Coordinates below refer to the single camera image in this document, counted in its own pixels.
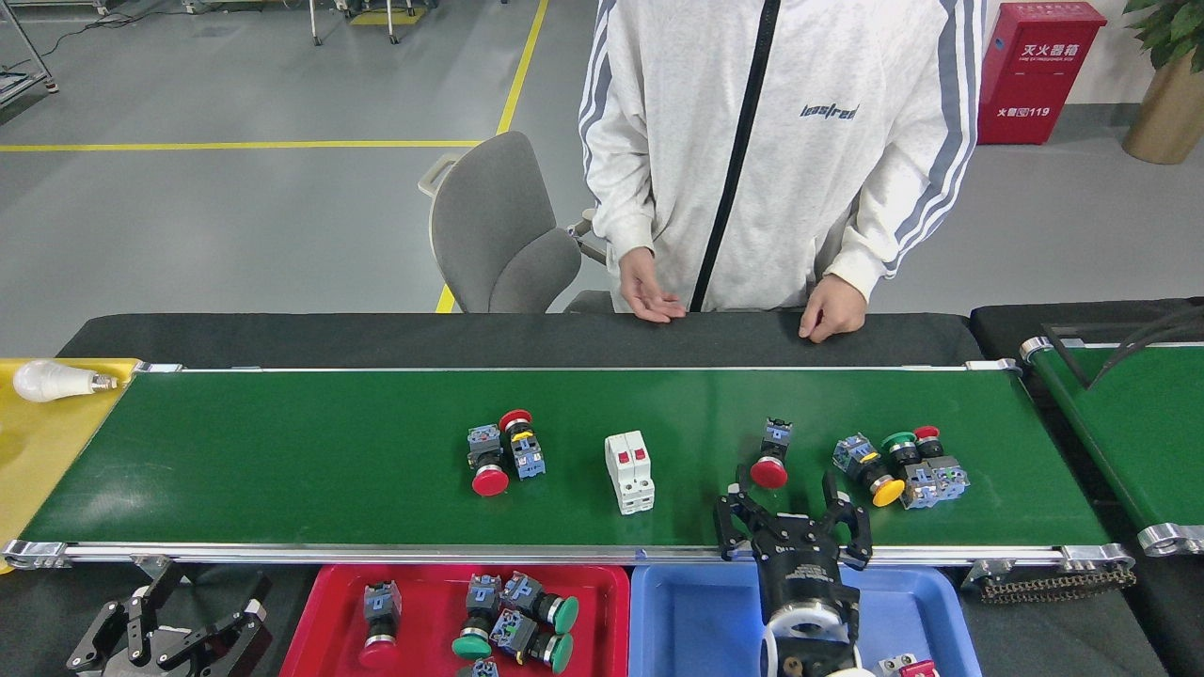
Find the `person's right hand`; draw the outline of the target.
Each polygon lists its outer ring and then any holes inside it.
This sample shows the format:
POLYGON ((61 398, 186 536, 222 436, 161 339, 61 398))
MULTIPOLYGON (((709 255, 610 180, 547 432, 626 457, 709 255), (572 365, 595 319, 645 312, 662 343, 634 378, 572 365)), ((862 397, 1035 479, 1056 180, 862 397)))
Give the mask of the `person's right hand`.
POLYGON ((641 320, 668 324, 687 316, 680 298, 663 292, 657 281, 655 257, 648 247, 636 247, 619 260, 620 295, 641 320))

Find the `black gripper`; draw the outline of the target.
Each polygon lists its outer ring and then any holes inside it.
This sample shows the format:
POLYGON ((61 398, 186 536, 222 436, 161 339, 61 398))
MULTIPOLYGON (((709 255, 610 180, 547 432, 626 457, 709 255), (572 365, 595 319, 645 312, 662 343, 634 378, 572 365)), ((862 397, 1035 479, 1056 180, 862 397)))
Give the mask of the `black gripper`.
POLYGON ((167 563, 150 584, 104 605, 67 669, 79 676, 249 676, 272 641, 262 608, 272 588, 267 575, 256 577, 244 608, 183 635, 159 655, 157 613, 182 579, 181 565, 167 563))
POLYGON ((862 507, 838 490, 837 472, 821 482, 825 511, 809 517, 809 543, 787 543, 775 514, 752 500, 738 481, 728 484, 714 506, 720 558, 760 559, 761 614, 801 612, 814 617, 850 617, 860 611, 861 591, 842 582, 839 563, 864 570, 873 557, 870 523, 862 507), (848 528, 840 544, 836 526, 848 528))

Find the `person's left hand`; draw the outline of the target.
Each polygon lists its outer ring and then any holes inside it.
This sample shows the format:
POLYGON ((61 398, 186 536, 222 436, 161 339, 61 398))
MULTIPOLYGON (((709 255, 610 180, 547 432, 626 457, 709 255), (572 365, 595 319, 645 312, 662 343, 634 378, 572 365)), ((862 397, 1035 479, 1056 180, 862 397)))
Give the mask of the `person's left hand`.
POLYGON ((825 276, 810 292, 799 318, 799 338, 820 345, 833 336, 856 332, 864 325, 868 301, 852 284, 825 276))

